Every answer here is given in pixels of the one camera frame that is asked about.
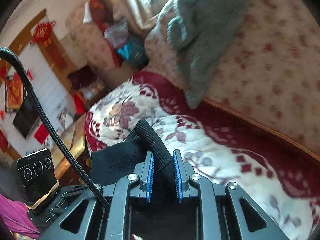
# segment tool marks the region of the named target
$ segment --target floral bedsheet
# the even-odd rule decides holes
[[[190,110],[183,91],[155,73],[138,73],[90,109],[90,150],[123,141],[141,118],[196,172],[214,183],[239,183],[291,240],[307,239],[319,223],[318,161],[204,102]]]
[[[188,85],[167,44],[167,3],[145,41],[145,69]],[[207,97],[290,137],[320,156],[320,27],[301,0],[251,0],[221,56]]]

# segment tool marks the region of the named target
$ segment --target plastic bag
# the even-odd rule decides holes
[[[122,48],[129,39],[127,20],[122,18],[119,22],[107,28],[104,32],[104,38],[115,49]]]
[[[122,48],[117,50],[117,53],[132,67],[144,67],[148,64],[149,59],[145,53],[143,42],[135,37],[130,35],[130,38]]]

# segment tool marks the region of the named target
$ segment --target red and white blanket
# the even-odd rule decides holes
[[[307,239],[319,223],[317,160],[208,103],[190,110],[183,91],[155,73],[138,73],[90,109],[85,120],[90,150],[123,141],[141,118],[196,172],[214,183],[239,183],[290,239]]]

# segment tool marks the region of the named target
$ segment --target black cable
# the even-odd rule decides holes
[[[63,141],[57,134],[56,130],[53,128],[52,124],[50,123],[47,115],[45,114],[36,94],[33,90],[32,84],[26,74],[26,71],[18,59],[18,57],[15,55],[14,52],[9,50],[8,48],[0,47],[0,58],[5,59],[7,62],[9,62],[16,72],[18,73],[22,83],[24,84],[28,95],[32,98],[32,101],[38,111],[38,114],[40,116],[40,119],[44,126],[47,128],[50,136],[52,137],[53,141],[56,143],[60,151],[63,153],[65,158],[68,160],[68,162],[71,164],[71,166],[76,170],[76,172],[79,174],[80,178],[83,179],[85,184],[88,186],[88,188],[92,191],[92,193],[97,197],[97,199],[101,202],[101,204],[108,209],[110,207],[108,201],[103,197],[101,192],[95,187],[92,180],[89,178],[89,176],[85,173],[85,171],[82,169],[82,167],[79,165],[79,163],[76,161],[76,159],[72,156],[72,154],[69,152],[68,148],[64,145]]]

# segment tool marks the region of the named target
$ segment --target curtain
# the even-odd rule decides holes
[[[115,20],[124,16],[129,29],[143,39],[156,26],[157,16],[153,16],[148,1],[106,0],[106,3],[113,4]]]

